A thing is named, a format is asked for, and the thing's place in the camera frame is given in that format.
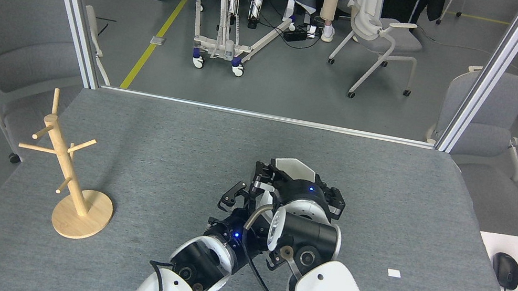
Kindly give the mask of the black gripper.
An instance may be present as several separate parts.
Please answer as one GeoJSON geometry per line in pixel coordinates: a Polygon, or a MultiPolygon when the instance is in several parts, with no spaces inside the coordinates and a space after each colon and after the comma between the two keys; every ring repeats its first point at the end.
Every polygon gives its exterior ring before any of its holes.
{"type": "Polygon", "coordinates": [[[283,184],[281,203],[287,204],[294,200],[308,200],[316,202],[319,207],[327,211],[330,219],[338,220],[345,209],[345,201],[341,191],[336,187],[329,187],[323,181],[319,185],[303,179],[289,180],[288,174],[278,169],[274,164],[256,162],[251,189],[254,191],[275,192],[283,184]]]}
{"type": "Polygon", "coordinates": [[[258,254],[267,251],[267,240],[270,228],[270,221],[265,217],[256,218],[252,227],[247,231],[246,249],[248,254],[242,249],[243,226],[249,219],[249,214],[256,210],[256,199],[260,194],[260,189],[254,185],[250,186],[245,181],[239,181],[233,185],[218,201],[221,211],[228,212],[228,208],[239,206],[246,210],[234,209],[233,212],[224,220],[210,218],[211,226],[206,230],[206,236],[213,236],[221,241],[230,252],[230,257],[235,266],[245,266],[248,260],[258,254]]]}

